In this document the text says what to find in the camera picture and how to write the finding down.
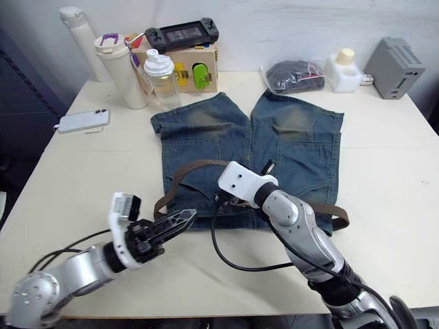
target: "white wall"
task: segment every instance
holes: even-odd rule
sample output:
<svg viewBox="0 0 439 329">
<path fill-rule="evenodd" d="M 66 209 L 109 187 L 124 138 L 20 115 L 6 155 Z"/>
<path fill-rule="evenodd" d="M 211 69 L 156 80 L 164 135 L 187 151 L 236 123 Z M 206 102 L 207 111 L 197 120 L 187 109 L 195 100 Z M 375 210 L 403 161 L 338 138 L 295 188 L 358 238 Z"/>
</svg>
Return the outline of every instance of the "white wall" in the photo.
<svg viewBox="0 0 439 329">
<path fill-rule="evenodd" d="M 58 8 L 82 8 L 99 34 L 212 17 L 219 29 L 219 69 L 257 70 L 282 53 L 320 59 L 352 47 L 362 68 L 384 36 L 399 36 L 427 67 L 410 95 L 423 112 L 439 88 L 438 0 L 4 0 L 4 30 L 69 103 L 88 76 Z"/>
</svg>

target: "plastic shaker bottle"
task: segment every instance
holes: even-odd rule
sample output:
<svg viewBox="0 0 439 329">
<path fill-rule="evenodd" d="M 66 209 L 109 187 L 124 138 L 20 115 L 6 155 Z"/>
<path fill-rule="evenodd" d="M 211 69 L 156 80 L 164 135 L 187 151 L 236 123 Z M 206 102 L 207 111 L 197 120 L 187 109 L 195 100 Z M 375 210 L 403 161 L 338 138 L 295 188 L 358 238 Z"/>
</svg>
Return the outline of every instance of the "plastic shaker bottle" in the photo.
<svg viewBox="0 0 439 329">
<path fill-rule="evenodd" d="M 104 34 L 95 40 L 95 52 L 101 59 L 129 107 L 138 109 L 148 104 L 134 68 L 130 50 L 121 34 Z"/>
<path fill-rule="evenodd" d="M 168 110 L 181 106 L 174 63 L 169 56 L 159 55 L 156 49 L 146 51 L 147 59 L 143 68 L 150 78 L 158 101 Z"/>
<path fill-rule="evenodd" d="M 86 17 L 81 9 L 76 7 L 62 7 L 60 8 L 61 21 L 69 28 L 69 31 L 84 55 L 85 59 L 90 65 L 92 74 L 99 82 L 109 81 L 107 70 L 102 62 L 95 54 L 96 35 L 87 23 Z"/>
</svg>

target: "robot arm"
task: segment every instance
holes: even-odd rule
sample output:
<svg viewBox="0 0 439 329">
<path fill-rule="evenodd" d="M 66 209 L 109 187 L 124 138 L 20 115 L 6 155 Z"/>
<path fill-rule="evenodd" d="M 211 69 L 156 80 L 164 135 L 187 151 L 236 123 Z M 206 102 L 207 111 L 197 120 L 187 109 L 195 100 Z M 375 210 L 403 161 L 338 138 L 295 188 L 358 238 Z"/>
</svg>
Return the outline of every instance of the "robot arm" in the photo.
<svg viewBox="0 0 439 329">
<path fill-rule="evenodd" d="M 363 280 L 316 225 L 309 204 L 282 191 L 276 178 L 259 176 L 233 161 L 218 184 L 222 190 L 249 202 L 253 208 L 260 208 L 268 216 L 270 227 L 286 246 L 289 258 L 306 277 L 309 287 L 322 296 L 338 328 L 399 328 L 385 305 L 370 291 L 359 287 Z M 335 272 L 337 277 L 323 269 Z M 403 317 L 410 318 L 400 299 L 394 298 L 392 304 Z"/>
<path fill-rule="evenodd" d="M 186 209 L 159 221 L 137 221 L 141 200 L 115 193 L 108 215 L 113 242 L 99 243 L 57 267 L 29 273 L 14 288 L 6 323 L 13 328 L 52 328 L 73 297 L 114 280 L 124 269 L 138 269 L 161 255 L 162 244 L 184 232 L 196 211 Z"/>
</svg>

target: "white thermos bottle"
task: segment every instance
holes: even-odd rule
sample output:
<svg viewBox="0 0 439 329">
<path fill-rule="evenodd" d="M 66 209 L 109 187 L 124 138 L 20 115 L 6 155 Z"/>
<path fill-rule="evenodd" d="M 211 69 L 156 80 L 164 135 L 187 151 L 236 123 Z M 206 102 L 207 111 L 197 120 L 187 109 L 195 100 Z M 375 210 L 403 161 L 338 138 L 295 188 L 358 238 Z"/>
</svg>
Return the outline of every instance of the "white thermos bottle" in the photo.
<svg viewBox="0 0 439 329">
<path fill-rule="evenodd" d="M 95 52 L 128 106 L 138 109 L 148 105 L 147 95 L 131 64 L 131 53 L 125 38 L 117 33 L 104 34 L 95 40 Z"/>
<path fill-rule="evenodd" d="M 90 65 L 91 73 L 99 82 L 110 80 L 108 73 L 101 60 L 95 54 L 96 35 L 87 23 L 84 13 L 76 7 L 60 8 L 61 21 L 69 28 L 69 31 L 84 55 L 88 65 Z"/>
</svg>

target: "denim shorts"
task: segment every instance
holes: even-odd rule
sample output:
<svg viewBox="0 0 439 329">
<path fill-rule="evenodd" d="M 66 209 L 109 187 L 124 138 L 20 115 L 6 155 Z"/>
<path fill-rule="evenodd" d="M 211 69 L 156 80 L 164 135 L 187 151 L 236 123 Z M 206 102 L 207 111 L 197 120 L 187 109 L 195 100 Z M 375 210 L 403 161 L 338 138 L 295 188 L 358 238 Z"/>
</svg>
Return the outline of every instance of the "denim shorts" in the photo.
<svg viewBox="0 0 439 329">
<path fill-rule="evenodd" d="M 306 202 L 335 204 L 338 191 L 340 128 L 343 114 L 300 99 L 265 91 L 250 120 L 224 93 L 211 99 L 157 114 L 151 118 L 162 141 L 163 184 L 170 189 L 172 175 L 194 160 L 234 160 L 260 173 L 269 159 L 276 161 L 270 175 L 291 195 Z M 183 180 L 167 210 L 195 208 L 192 229 L 210 228 L 224 170 L 208 166 Z M 332 234 L 331 217 L 316 216 L 317 224 Z M 218 228 L 268 228 L 258 212 L 226 208 Z"/>
</svg>

